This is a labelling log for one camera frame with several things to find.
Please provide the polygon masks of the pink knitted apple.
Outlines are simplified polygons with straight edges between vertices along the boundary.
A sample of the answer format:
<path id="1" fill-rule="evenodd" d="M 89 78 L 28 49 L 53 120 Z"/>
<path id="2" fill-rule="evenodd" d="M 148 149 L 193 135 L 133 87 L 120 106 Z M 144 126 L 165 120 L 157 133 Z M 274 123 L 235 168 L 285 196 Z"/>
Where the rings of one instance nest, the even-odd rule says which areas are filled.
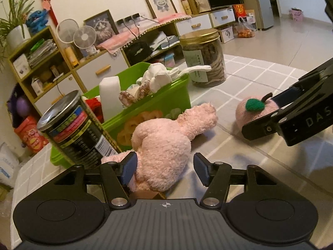
<path id="1" fill-rule="evenodd" d="M 252 96 L 245 98 L 237 105 L 235 110 L 235 118 L 236 124 L 240 130 L 247 123 L 268 115 L 267 111 L 265 110 L 265 98 L 270 98 L 270 93 L 266 94 L 265 96 Z"/>

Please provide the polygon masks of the pink plush toy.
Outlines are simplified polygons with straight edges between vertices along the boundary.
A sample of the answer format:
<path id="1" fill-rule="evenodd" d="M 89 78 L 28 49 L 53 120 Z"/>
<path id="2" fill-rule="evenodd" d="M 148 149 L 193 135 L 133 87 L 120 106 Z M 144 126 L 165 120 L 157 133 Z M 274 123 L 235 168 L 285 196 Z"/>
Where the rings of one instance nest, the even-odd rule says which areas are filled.
<path id="1" fill-rule="evenodd" d="M 185 110 L 176 120 L 158 118 L 140 123 L 132 134 L 137 154 L 132 192 L 168 191 L 183 174 L 191 156 L 191 141 L 218 121 L 215 107 L 203 103 Z"/>

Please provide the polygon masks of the santa plush toy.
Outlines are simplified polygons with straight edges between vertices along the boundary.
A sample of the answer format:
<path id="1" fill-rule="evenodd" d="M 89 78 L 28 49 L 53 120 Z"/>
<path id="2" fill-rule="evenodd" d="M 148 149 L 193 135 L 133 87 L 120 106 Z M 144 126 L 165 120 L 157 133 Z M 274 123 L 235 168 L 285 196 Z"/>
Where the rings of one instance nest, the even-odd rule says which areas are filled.
<path id="1" fill-rule="evenodd" d="M 91 99 L 81 96 L 83 109 L 88 114 L 89 118 L 92 118 L 93 121 L 99 122 L 100 124 L 104 123 L 104 117 L 102 112 L 102 104 L 99 96 L 93 97 Z"/>

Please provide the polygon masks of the white sponge block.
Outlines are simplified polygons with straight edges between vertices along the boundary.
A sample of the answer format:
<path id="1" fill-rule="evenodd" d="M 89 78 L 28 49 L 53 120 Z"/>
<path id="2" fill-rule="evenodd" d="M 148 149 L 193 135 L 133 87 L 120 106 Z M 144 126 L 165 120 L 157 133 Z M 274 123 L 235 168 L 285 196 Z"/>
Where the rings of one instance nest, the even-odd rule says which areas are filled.
<path id="1" fill-rule="evenodd" d="M 121 92 L 118 76 L 106 77 L 99 84 L 99 95 L 101 98 L 103 118 L 105 121 L 114 118 L 123 111 L 119 100 Z"/>

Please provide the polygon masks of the white fabric glove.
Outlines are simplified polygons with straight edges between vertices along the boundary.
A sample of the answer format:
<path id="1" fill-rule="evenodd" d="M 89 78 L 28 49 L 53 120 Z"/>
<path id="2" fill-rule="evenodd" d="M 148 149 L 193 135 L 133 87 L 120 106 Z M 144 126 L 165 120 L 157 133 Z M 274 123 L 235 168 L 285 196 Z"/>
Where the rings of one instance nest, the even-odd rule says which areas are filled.
<path id="1" fill-rule="evenodd" d="M 143 77 L 136 81 L 137 85 L 148 84 L 150 92 L 156 93 L 162 87 L 171 84 L 173 81 L 179 79 L 184 75 L 188 75 L 193 72 L 209 72 L 212 70 L 210 65 L 196 65 L 193 67 L 187 67 L 179 69 L 174 67 L 167 69 L 165 65 L 161 63 L 150 64 L 148 69 L 143 74 Z"/>

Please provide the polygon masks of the grey checked tablecloth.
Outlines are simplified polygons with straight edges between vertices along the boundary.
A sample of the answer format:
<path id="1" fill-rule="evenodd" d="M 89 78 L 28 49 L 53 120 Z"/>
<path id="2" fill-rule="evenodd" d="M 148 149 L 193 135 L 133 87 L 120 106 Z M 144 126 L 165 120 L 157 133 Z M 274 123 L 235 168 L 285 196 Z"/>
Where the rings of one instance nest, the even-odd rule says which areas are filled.
<path id="1" fill-rule="evenodd" d="M 189 84 L 192 106 L 210 102 L 216 108 L 218 124 L 192 142 L 192 155 L 201 152 L 210 161 L 223 161 L 233 168 L 245 169 L 256 164 L 317 207 L 319 221 L 311 242 L 322 248 L 332 243 L 332 127 L 289 147 L 278 134 L 250 142 L 241 135 L 235 119 L 238 103 L 250 96 L 274 95 L 287 89 L 306 74 L 302 69 L 269 61 L 224 55 L 226 81 L 210 89 Z M 50 162 L 51 145 L 45 147 L 20 169 L 12 198 L 11 218 L 15 206 L 34 190 L 64 169 Z M 179 183 L 166 192 L 168 198 L 197 198 L 205 187 L 187 164 Z"/>

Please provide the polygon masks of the black chips can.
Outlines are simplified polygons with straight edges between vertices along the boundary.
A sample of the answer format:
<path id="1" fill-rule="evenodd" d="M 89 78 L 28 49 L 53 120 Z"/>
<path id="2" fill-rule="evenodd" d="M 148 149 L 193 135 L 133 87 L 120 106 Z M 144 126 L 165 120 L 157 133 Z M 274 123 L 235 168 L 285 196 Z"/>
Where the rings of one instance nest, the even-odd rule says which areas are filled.
<path id="1" fill-rule="evenodd" d="M 94 169 L 103 158 L 121 153 L 78 90 L 54 103 L 38 121 L 37 129 L 69 163 L 85 169 Z"/>

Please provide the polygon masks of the glass jar gold lid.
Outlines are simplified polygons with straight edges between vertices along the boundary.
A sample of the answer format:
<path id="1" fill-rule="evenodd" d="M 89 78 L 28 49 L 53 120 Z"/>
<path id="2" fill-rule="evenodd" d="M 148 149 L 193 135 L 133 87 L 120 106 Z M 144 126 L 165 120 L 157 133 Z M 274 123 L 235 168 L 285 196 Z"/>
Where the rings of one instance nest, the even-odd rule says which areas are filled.
<path id="1" fill-rule="evenodd" d="M 213 28 L 197 30 L 179 38 L 193 85 L 209 88 L 224 83 L 225 61 L 219 31 Z"/>

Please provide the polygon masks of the wooden shelf cabinet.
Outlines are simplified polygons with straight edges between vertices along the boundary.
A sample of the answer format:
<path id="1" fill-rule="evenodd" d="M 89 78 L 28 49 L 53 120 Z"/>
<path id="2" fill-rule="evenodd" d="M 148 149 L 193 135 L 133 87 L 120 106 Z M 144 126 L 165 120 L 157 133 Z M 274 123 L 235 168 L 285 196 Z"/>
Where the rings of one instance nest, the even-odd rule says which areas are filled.
<path id="1" fill-rule="evenodd" d="M 28 57 L 40 40 L 50 42 L 54 47 L 42 54 L 35 65 L 29 65 Z M 8 63 L 18 84 L 40 115 L 69 92 L 86 92 L 50 26 L 17 47 L 9 56 Z"/>

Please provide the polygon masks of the low wooden tv cabinet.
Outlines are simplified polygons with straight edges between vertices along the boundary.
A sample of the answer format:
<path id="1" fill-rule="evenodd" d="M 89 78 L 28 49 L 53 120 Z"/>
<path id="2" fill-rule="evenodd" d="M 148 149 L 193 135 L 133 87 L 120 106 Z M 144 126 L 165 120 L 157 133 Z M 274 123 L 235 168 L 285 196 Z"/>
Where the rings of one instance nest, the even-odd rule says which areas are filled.
<path id="1" fill-rule="evenodd" d="M 219 28 L 235 21 L 234 11 L 231 7 L 190 16 L 190 19 L 170 23 L 148 32 L 141 38 L 141 40 L 135 42 L 142 41 L 151 46 L 161 32 L 166 36 L 180 37 L 197 30 Z M 133 26 L 137 26 L 137 24 L 130 24 L 128 27 L 132 28 Z M 167 40 L 167 43 L 165 49 L 158 47 L 156 50 L 153 50 L 153 53 L 144 61 L 152 61 L 154 57 L 159 56 L 166 51 L 170 51 L 179 45 L 178 41 L 171 43 L 170 40 Z M 87 91 L 98 86 L 103 78 L 112 77 L 130 67 L 124 50 L 125 48 L 114 54 L 110 54 L 107 50 L 101 50 L 102 53 L 100 55 L 87 60 L 76 70 Z"/>

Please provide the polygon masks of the pink table runner cloth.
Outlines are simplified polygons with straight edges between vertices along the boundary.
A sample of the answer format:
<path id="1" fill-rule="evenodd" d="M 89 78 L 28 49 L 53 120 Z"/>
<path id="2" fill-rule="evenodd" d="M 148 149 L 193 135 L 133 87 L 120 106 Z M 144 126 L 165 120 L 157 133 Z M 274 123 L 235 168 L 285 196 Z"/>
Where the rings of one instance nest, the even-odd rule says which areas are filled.
<path id="1" fill-rule="evenodd" d="M 133 42 L 141 40 L 141 38 L 148 32 L 151 32 L 167 24 L 187 20 L 190 18 L 190 15 L 176 13 L 157 19 L 145 19 L 144 21 L 141 21 L 139 24 L 137 24 L 137 26 L 133 26 L 132 28 L 127 26 L 123 32 L 120 32 L 119 34 L 112 36 L 111 38 L 97 45 L 97 49 L 107 50 L 110 54 L 114 54 L 119 50 L 128 47 Z"/>

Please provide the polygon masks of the white desk fan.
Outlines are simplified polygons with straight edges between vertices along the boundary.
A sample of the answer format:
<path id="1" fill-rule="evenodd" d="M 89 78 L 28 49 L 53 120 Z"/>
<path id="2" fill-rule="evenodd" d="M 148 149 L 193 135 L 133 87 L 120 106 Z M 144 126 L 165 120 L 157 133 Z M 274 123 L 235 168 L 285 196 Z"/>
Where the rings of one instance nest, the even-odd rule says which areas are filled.
<path id="1" fill-rule="evenodd" d="M 89 56 L 95 55 L 97 49 L 95 47 L 95 41 L 97 39 L 96 31 L 93 27 L 84 25 L 79 30 L 75 31 L 73 36 L 74 44 L 81 50 L 89 54 Z"/>
<path id="2" fill-rule="evenodd" d="M 64 44 L 73 43 L 75 32 L 79 29 L 77 21 L 74 19 L 64 19 L 56 27 L 58 39 Z"/>

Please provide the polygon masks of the stack of papers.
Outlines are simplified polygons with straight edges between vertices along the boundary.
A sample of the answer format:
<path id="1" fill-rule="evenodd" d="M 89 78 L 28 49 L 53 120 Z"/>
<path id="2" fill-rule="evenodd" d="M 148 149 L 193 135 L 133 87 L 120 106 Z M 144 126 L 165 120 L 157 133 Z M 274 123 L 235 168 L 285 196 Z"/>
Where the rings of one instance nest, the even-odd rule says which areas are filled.
<path id="1" fill-rule="evenodd" d="M 49 55 L 56 52 L 58 50 L 58 47 L 54 40 L 48 39 L 43 42 L 43 44 L 37 48 L 34 52 L 32 52 L 28 56 L 28 64 L 31 68 L 34 68 L 36 65 L 38 65 L 40 62 L 42 62 L 44 59 L 46 59 Z"/>

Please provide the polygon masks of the blue stitch plush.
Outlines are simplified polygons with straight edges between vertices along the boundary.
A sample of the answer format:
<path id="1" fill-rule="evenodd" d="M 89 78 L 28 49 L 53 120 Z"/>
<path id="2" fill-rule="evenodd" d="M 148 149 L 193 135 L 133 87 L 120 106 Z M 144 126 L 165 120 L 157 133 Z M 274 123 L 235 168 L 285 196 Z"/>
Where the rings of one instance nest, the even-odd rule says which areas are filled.
<path id="1" fill-rule="evenodd" d="M 47 15 L 48 11 L 46 9 L 34 11 L 29 15 L 25 23 L 31 35 L 35 35 L 46 28 Z"/>

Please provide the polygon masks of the potted green plant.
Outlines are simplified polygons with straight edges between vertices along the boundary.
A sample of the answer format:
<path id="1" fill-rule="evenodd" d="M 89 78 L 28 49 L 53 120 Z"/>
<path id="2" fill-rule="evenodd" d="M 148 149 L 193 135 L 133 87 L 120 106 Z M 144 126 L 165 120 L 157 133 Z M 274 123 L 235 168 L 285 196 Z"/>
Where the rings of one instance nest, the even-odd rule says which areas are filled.
<path id="1" fill-rule="evenodd" d="M 34 9 L 34 0 L 8 0 L 9 9 L 6 10 L 3 2 L 1 6 L 5 13 L 5 17 L 1 17 L 1 66 L 5 61 L 5 52 L 8 47 L 7 37 L 16 27 L 19 28 L 22 36 L 26 36 L 23 25 L 25 24 L 28 15 Z"/>

